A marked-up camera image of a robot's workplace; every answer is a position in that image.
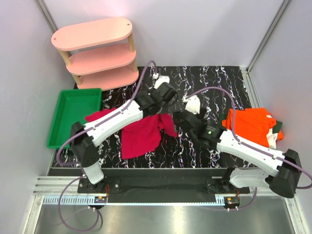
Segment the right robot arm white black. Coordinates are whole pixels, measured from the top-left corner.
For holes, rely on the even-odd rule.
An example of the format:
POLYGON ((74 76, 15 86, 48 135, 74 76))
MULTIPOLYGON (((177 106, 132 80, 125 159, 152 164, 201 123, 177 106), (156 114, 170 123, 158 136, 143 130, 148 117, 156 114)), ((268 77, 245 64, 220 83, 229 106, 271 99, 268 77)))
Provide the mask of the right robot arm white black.
POLYGON ((255 168, 231 169, 221 181, 226 193, 238 188, 268 188, 277 195, 293 198, 301 176, 301 162, 298 152, 269 149, 246 140, 234 137, 231 130, 187 110, 173 113, 174 124, 180 127, 192 141, 208 150, 218 150, 255 165, 255 168))

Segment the red t-shirt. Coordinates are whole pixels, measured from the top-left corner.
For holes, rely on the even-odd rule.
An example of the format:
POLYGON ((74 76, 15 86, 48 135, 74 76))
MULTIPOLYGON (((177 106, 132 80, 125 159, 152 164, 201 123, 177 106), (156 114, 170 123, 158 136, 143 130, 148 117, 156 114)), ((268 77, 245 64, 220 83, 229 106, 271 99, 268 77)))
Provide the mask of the red t-shirt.
POLYGON ((122 159, 132 159, 155 150, 160 144, 161 130, 171 137, 177 137, 170 114, 148 116, 122 128, 122 159))

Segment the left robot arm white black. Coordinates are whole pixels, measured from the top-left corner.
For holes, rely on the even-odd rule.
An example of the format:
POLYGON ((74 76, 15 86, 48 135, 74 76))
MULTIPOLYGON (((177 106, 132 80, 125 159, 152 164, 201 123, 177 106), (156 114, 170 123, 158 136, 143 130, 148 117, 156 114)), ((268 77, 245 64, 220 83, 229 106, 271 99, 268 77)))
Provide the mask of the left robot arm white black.
POLYGON ((167 110, 177 91, 167 82, 150 92, 139 91, 121 107, 95 121, 82 125, 76 122, 71 127, 69 146, 78 158, 82 170, 82 185, 94 193, 105 188, 105 176, 99 165, 98 145, 115 132, 147 116, 167 110))

